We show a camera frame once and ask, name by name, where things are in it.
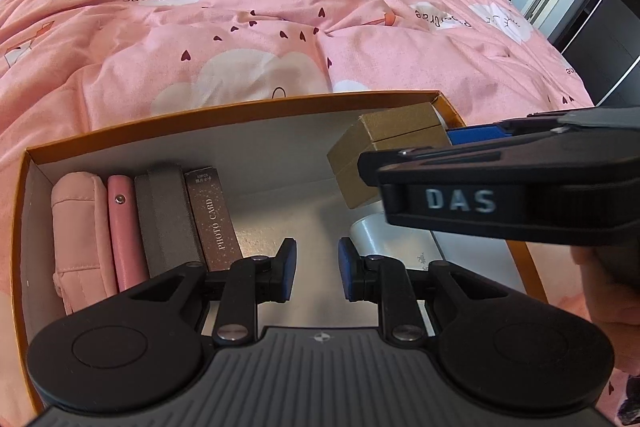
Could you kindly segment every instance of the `blanket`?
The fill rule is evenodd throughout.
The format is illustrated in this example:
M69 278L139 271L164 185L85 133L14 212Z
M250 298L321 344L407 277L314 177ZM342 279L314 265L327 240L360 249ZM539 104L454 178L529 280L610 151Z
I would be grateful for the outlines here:
M439 89L467 124L591 105L508 0L2 0L0 425L33 415L10 305L28 146L222 103Z

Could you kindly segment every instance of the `brown box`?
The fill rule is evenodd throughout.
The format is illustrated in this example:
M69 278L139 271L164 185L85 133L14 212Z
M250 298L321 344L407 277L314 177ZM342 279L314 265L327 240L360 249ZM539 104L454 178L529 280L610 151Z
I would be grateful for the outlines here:
M431 103L395 107L363 114L327 154L335 179L349 208L378 195L358 174L358 158L365 151L451 145Z

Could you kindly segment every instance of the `pink fabric case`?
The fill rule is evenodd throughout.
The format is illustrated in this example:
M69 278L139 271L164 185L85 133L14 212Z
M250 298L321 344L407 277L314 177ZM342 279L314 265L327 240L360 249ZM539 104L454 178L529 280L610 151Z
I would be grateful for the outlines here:
M111 176L107 190L113 262L118 288L122 292L148 280L149 272L142 247L133 180L127 176Z
M67 174L53 187L51 208L53 282L66 314L116 295L107 190L101 179L89 172Z

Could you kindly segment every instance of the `bed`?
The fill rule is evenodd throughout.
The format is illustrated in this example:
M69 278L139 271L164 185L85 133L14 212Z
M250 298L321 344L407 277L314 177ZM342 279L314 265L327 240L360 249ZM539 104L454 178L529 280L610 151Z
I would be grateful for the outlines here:
M508 0L2 0L0 321L27 146L125 121L322 92L439 89L466 124L591 105ZM0 425L33 415L0 332Z

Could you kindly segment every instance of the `gray ribbed surface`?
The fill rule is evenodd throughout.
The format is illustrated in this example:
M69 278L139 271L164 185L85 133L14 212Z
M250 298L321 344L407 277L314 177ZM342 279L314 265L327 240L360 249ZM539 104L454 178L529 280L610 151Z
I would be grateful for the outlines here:
M609 423L592 410L536 420L485 411L450 390L425 354L389 346L375 330L270 328L255 346L222 350L196 385L148 412L100 419L49 410L32 425L603 427Z

